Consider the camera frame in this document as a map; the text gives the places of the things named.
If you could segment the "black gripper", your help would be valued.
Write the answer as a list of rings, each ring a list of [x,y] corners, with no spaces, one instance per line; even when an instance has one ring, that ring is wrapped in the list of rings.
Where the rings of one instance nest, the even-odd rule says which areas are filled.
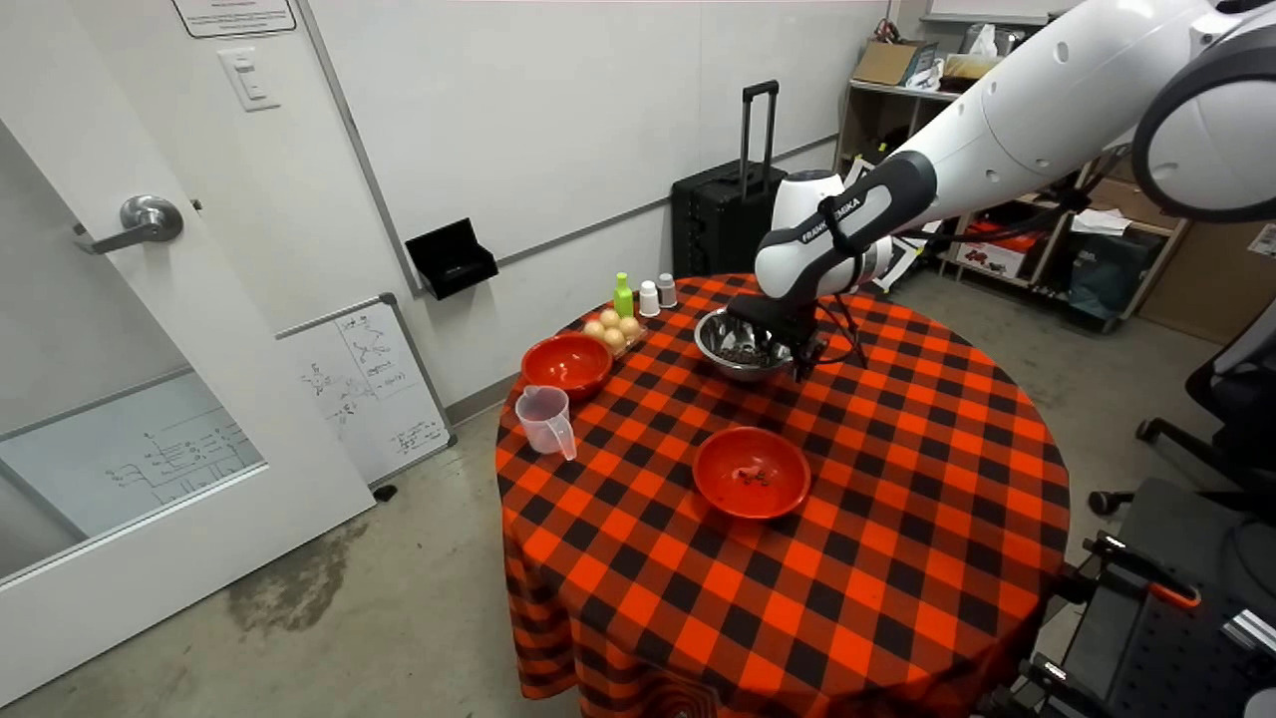
[[[756,367],[791,367],[805,379],[823,360],[817,306],[805,299],[734,294],[728,318],[744,334]]]

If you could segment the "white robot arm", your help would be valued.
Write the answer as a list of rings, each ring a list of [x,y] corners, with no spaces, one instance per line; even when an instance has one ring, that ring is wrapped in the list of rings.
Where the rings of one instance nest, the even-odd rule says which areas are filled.
[[[1276,218],[1276,0],[1076,0],[999,58],[797,227],[756,257],[756,294],[718,318],[805,376],[823,280],[878,239],[999,206],[1116,138],[1142,191],[1181,218]]]

